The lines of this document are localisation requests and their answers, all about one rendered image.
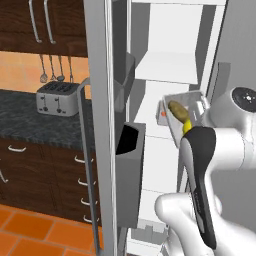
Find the hanging metal utensil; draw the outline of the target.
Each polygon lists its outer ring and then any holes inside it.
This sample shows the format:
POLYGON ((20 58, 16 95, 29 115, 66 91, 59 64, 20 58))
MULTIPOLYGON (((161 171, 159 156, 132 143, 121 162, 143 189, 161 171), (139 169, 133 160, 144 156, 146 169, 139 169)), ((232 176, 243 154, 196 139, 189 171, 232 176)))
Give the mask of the hanging metal utensil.
POLYGON ((53 58, 52 58, 52 55, 49 55, 49 61, 50 61, 50 66, 51 66, 51 81, 55 81, 57 80, 56 76, 55 76, 55 73, 54 73, 54 66, 53 66, 53 58))
POLYGON ((68 56, 68 63, 69 63, 69 71, 70 71, 70 82, 74 82, 73 72, 72 72, 72 60, 71 56, 68 56))

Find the grey vegetable container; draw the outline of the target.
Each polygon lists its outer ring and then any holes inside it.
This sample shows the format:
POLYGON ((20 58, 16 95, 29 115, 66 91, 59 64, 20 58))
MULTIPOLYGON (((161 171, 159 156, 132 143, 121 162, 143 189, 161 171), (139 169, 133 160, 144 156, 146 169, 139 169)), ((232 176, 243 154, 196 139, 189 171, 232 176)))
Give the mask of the grey vegetable container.
POLYGON ((178 119, 176 119, 171 111, 168 109, 168 103, 171 100, 179 102, 188 110, 190 117, 190 106, 195 101, 198 101, 200 99, 206 99, 206 97, 200 90, 196 90, 188 91, 186 93, 164 95, 163 98, 159 101, 156 112, 157 124, 169 127, 171 136, 174 140, 176 147, 179 147, 180 140, 183 136, 183 124, 178 119))

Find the hanging metal spatula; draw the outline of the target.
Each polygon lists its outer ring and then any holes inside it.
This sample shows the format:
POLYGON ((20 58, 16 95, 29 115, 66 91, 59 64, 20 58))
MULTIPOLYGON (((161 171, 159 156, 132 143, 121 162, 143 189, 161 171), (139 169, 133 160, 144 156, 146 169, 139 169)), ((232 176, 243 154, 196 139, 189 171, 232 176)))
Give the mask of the hanging metal spatula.
POLYGON ((46 83, 47 80, 48 80, 48 76, 47 76, 46 71, 45 71, 45 65, 44 65, 43 55, 42 55, 42 54, 39 54, 39 56, 40 56, 40 60, 41 60, 42 70, 43 70, 43 73, 42 73, 42 75, 40 76, 40 82, 41 82, 41 83, 46 83))

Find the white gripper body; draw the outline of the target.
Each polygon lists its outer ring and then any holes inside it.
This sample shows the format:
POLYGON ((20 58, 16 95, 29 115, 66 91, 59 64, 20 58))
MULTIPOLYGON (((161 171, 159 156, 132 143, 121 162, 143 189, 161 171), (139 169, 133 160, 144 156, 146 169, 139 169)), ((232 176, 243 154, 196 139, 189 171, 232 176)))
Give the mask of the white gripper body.
POLYGON ((209 125, 208 109, 210 105, 206 99, 195 101, 190 106, 190 121, 193 125, 209 125))

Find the dark wood base cabinets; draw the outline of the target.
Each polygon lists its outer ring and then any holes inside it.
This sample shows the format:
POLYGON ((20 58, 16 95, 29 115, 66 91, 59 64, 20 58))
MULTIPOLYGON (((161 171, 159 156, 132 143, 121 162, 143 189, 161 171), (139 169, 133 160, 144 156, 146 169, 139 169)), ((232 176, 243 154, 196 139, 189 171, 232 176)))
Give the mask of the dark wood base cabinets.
POLYGON ((78 178, 87 182, 81 150, 54 147, 25 141, 0 138, 0 169, 6 179, 0 179, 0 204, 53 215, 78 222, 83 216, 91 219, 88 187, 78 184, 78 178), (23 153, 8 150, 24 148, 23 153))

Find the brown potato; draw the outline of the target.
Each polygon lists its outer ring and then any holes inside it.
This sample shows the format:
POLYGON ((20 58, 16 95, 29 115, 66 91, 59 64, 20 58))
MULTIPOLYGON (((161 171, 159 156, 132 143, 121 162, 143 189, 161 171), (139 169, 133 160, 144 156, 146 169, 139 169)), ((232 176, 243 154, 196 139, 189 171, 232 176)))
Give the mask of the brown potato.
POLYGON ((168 103, 168 108, 176 119, 180 122, 185 123, 189 119, 188 110, 177 101, 171 100, 168 103))

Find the small grey door bin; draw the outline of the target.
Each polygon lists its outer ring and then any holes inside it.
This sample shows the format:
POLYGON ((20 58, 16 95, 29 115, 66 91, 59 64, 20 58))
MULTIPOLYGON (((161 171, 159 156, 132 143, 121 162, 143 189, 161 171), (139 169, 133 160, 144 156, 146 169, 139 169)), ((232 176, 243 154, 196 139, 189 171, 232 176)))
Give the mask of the small grey door bin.
POLYGON ((135 57, 126 53, 126 75, 123 83, 114 81, 114 107, 117 112, 122 112, 135 79, 135 57))

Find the large grey door bin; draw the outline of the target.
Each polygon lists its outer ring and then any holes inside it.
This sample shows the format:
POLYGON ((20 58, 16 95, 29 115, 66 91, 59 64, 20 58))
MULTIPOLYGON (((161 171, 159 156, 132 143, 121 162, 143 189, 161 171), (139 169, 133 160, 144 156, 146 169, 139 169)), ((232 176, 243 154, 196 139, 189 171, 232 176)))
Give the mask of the large grey door bin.
POLYGON ((116 200, 119 227, 137 228, 145 132, 144 123, 125 123, 116 150, 116 200))

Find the grey freezer door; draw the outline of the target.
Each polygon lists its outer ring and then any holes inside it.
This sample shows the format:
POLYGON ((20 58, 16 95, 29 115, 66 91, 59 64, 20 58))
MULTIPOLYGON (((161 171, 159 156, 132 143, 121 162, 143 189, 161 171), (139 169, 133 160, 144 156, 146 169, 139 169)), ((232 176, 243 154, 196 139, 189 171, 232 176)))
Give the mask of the grey freezer door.
POLYGON ((130 120, 130 95, 122 112, 114 107, 114 81, 123 83, 131 47, 131 0, 84 0, 87 49, 103 233, 100 256, 126 256, 131 228, 117 224, 116 150, 130 120))

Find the hanging metal ladle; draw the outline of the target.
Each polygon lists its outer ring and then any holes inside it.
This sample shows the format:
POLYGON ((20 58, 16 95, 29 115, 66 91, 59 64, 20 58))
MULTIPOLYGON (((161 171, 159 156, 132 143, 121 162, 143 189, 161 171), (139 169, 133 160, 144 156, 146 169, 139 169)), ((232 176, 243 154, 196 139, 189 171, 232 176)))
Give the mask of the hanging metal ladle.
POLYGON ((63 82, 64 79, 65 79, 65 76, 64 76, 64 72, 63 72, 62 57, 61 56, 58 56, 58 61, 59 61, 60 73, 61 74, 57 77, 57 80, 60 81, 60 82, 63 82))

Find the grey freezer with white interior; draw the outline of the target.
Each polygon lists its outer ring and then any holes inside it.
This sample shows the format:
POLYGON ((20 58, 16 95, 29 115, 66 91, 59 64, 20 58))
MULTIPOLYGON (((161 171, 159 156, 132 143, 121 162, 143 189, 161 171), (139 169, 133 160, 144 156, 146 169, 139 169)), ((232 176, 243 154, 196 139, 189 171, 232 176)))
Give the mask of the grey freezer with white interior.
MULTIPOLYGON (((130 35, 135 70, 148 51, 191 53, 196 59, 197 84, 135 77, 142 100, 131 101, 130 118, 146 125, 139 219, 162 222, 157 198, 190 188, 180 144, 176 147, 168 126, 157 124, 158 103, 164 95, 200 90, 211 106, 235 87, 256 91, 256 0, 132 0, 130 35)), ((256 169, 215 171, 211 181, 221 216, 256 233, 256 169)), ((158 256, 165 241, 135 240, 131 230, 129 252, 158 256)))

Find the yellow lemon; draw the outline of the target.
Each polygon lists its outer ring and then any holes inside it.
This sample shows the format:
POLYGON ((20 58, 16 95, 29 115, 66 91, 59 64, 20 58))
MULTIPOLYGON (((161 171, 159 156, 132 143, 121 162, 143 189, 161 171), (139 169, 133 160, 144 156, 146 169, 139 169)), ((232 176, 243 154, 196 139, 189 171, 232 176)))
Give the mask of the yellow lemon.
POLYGON ((186 120, 185 123, 183 124, 183 128, 182 128, 183 134, 186 134, 191 129, 192 129, 191 121, 190 120, 186 120))

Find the dark wood wall cupboard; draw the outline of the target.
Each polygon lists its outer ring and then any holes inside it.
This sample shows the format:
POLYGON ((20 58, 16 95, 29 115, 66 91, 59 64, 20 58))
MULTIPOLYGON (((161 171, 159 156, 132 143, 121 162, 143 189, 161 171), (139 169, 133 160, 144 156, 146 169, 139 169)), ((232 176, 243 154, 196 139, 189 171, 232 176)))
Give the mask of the dark wood wall cupboard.
POLYGON ((48 0, 53 38, 48 36, 44 0, 33 0, 39 38, 32 29, 28 0, 0 0, 0 51, 87 57, 83 0, 48 0))

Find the white freezer rack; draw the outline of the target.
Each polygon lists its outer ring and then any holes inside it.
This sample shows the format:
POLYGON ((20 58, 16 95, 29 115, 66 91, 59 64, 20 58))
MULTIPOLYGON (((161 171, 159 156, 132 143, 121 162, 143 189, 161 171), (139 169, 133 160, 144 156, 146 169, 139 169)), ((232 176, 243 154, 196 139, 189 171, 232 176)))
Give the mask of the white freezer rack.
POLYGON ((135 77, 151 81, 197 84, 195 55, 148 51, 136 67, 135 77))

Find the grey freezer bottom tray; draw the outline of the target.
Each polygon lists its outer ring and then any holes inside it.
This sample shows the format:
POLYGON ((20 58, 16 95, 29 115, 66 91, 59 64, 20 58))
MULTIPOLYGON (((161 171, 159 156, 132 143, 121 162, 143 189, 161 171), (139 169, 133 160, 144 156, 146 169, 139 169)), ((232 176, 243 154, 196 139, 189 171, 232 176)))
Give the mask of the grey freezer bottom tray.
POLYGON ((163 222, 139 219, 137 228, 131 230, 131 238, 147 243, 162 244, 168 236, 168 226, 163 222))

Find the silver toaster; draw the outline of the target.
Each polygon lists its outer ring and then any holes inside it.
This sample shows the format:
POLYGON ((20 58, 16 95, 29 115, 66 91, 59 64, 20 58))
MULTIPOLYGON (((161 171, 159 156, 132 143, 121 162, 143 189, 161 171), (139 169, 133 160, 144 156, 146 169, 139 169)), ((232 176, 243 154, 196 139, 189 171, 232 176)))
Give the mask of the silver toaster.
POLYGON ((78 83, 51 81, 36 92, 37 111, 41 114, 71 117, 78 113, 78 83))

